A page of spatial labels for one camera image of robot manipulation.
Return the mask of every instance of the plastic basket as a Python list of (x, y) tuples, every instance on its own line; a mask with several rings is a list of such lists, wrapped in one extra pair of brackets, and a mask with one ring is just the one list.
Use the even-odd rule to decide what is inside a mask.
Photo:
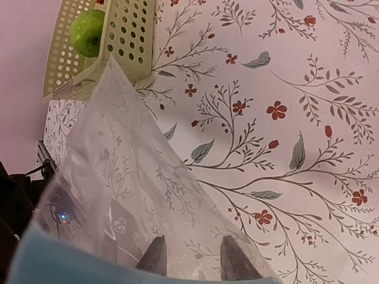
[[(112, 52), (131, 81), (148, 77), (152, 68), (155, 0), (64, 0), (47, 59), (43, 99), (88, 99)], [(70, 45), (69, 30), (77, 15), (105, 11), (99, 56), (81, 56)]]

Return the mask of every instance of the pink wall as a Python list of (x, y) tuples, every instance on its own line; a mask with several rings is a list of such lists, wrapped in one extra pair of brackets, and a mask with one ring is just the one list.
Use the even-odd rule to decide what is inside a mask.
[(0, 161), (8, 173), (36, 166), (47, 105), (46, 56), (61, 0), (1, 0)]

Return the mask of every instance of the leaf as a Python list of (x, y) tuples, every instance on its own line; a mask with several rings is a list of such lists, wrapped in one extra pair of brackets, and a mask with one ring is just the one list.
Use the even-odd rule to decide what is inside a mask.
[(337, 12), (342, 12), (342, 13), (345, 13), (345, 14), (350, 14), (345, 9), (343, 9), (339, 5), (337, 5), (336, 2), (329, 2), (329, 6), (332, 7), (334, 10), (336, 10)]
[(277, 199), (283, 193), (277, 193), (274, 191), (252, 191), (250, 194), (259, 199), (273, 200), (273, 199)]
[(176, 76), (170, 72), (167, 72), (167, 71), (164, 71), (164, 70), (161, 70), (158, 72), (159, 75), (162, 75), (162, 76), (166, 76), (166, 77), (174, 77), (176, 78)]
[(304, 9), (304, 4), (303, 4), (303, 0), (292, 0), (294, 1), (295, 5), (300, 9)]
[(191, 158), (193, 159), (194, 163), (199, 164), (199, 162), (201, 162), (203, 158), (208, 155), (213, 146), (213, 143), (214, 139), (209, 143), (198, 146), (195, 150), (192, 151)]
[(171, 129), (164, 134), (167, 141), (169, 141), (174, 136), (177, 124), (178, 123), (175, 123), (175, 125), (171, 127)]
[(298, 142), (294, 146), (292, 152), (292, 160), (289, 165), (291, 170), (298, 170), (304, 164), (306, 160), (306, 149), (304, 148), (303, 135), (300, 131), (300, 137)]
[(270, 62), (271, 58), (268, 51), (263, 51), (257, 59), (250, 61), (249, 63), (242, 64), (250, 69), (257, 69), (262, 66), (266, 66)]
[(341, 84), (340, 82), (336, 81), (335, 82), (337, 86), (339, 86), (341, 89), (344, 89), (345, 86), (343, 84)]
[(332, 86), (330, 86), (330, 85), (325, 85), (325, 87), (326, 87), (326, 89), (329, 90), (329, 92), (339, 94), (339, 92), (338, 92), (335, 88), (333, 88)]

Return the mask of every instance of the plastic bag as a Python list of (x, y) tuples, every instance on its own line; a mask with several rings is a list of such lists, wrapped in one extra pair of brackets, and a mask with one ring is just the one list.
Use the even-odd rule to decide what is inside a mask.
[(37, 212), (50, 235), (127, 267), (164, 235), (168, 277), (197, 280), (220, 280), (221, 240), (231, 235), (265, 267), (263, 277), (275, 276), (171, 149), (112, 57), (67, 141)]

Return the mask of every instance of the blue cloth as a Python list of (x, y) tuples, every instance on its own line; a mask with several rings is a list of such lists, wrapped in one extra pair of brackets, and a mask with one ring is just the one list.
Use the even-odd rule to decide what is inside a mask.
[[(8, 284), (209, 284), (156, 276), (98, 259), (67, 246), (32, 225), (15, 255)], [(238, 284), (282, 284), (280, 279), (238, 281)]]

